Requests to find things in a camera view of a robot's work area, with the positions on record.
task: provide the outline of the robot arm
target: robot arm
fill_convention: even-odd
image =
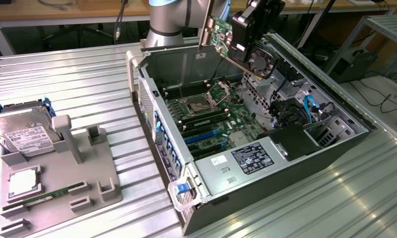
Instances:
[[[151,30],[147,47],[181,44],[181,27],[201,28],[209,0],[149,0]],[[227,20],[231,0],[213,0],[212,15]]]

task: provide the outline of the metal rack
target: metal rack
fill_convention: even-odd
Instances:
[[[363,28],[368,26],[392,41],[397,43],[397,15],[388,16],[364,16],[357,26],[355,27],[351,36],[345,40],[337,54],[331,58],[324,71],[329,74],[336,67],[344,52],[351,48],[356,37],[359,36]]]

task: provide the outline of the blue pcie slot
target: blue pcie slot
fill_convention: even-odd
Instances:
[[[219,130],[213,130],[212,132],[208,132],[205,134],[201,134],[199,136],[195,136],[192,138],[188,138],[188,139],[184,140],[184,142],[185,142],[185,144],[192,144],[192,143],[195,143],[197,141],[201,141],[201,140],[209,139],[212,137],[216,137],[217,131]]]

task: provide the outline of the motherboard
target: motherboard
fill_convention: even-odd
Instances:
[[[264,132],[232,84],[216,81],[207,88],[203,93],[167,100],[195,159],[255,141]]]

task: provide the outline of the hard disk drive label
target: hard disk drive label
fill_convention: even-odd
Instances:
[[[231,153],[247,175],[273,165],[273,161],[259,142]]]
[[[13,131],[4,135],[23,154],[53,146],[43,126]]]

